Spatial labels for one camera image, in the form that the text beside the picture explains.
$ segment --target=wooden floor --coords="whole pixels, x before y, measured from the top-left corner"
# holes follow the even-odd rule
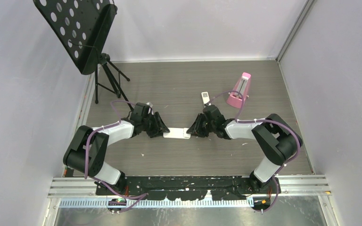
[[[240,119],[263,118],[279,114],[298,131],[287,90],[275,61],[175,62],[116,64],[130,82],[121,80],[121,87],[131,102],[151,102],[167,127],[189,128],[203,105],[201,92],[210,97],[234,87],[243,72],[252,74],[249,100]],[[103,70],[99,82],[110,87]],[[99,104],[92,102],[87,125],[97,127],[114,123],[118,116],[110,101],[116,96],[103,88],[98,90]],[[238,112],[225,103],[227,95],[214,104],[225,118]],[[117,103],[122,117],[128,106]],[[248,175],[264,154],[254,140],[192,137],[189,140],[149,138],[145,132],[107,148],[105,161],[126,175]],[[280,174],[311,174],[305,149]]]

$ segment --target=gray wall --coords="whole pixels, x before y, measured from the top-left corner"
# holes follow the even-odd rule
[[[342,224],[362,225],[362,1],[317,1],[281,68]]]
[[[116,61],[275,58],[305,0],[116,0]]]
[[[32,0],[0,1],[0,225],[41,223],[86,80]]]

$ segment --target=music stand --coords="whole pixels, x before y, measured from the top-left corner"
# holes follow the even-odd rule
[[[110,56],[102,53],[107,35],[117,14],[117,6],[109,0],[33,0],[52,30],[59,38],[67,53],[81,74],[95,72],[95,103],[98,101],[98,86],[121,95],[128,101],[120,87],[120,75],[130,79],[112,62]],[[103,70],[113,90],[98,83],[98,64]],[[118,72],[119,82],[107,64]]]

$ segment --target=metal profile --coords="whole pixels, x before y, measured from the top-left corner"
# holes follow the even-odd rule
[[[329,186],[324,175],[278,176],[282,192],[280,196],[330,195]],[[88,198],[95,195],[96,184],[93,179],[54,178],[48,198]],[[118,198],[117,195],[105,196]]]
[[[278,54],[276,60],[277,62],[280,62],[281,59],[284,57],[285,52],[289,48],[293,38],[295,37],[297,31],[299,30],[300,26],[302,25],[303,21],[306,19],[307,14],[310,12],[310,9],[313,7],[316,0],[307,0],[306,4],[303,6],[302,11],[300,12],[299,16],[297,17],[297,20],[292,27],[291,32],[289,33],[287,39],[284,42],[284,45],[281,48],[280,53]]]

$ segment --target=circular hole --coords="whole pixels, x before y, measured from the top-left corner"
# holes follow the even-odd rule
[[[62,11],[62,5],[59,2],[56,3],[56,8],[58,9],[59,12]]]
[[[52,18],[53,22],[56,22],[56,20],[57,20],[55,13],[51,13],[50,18]]]

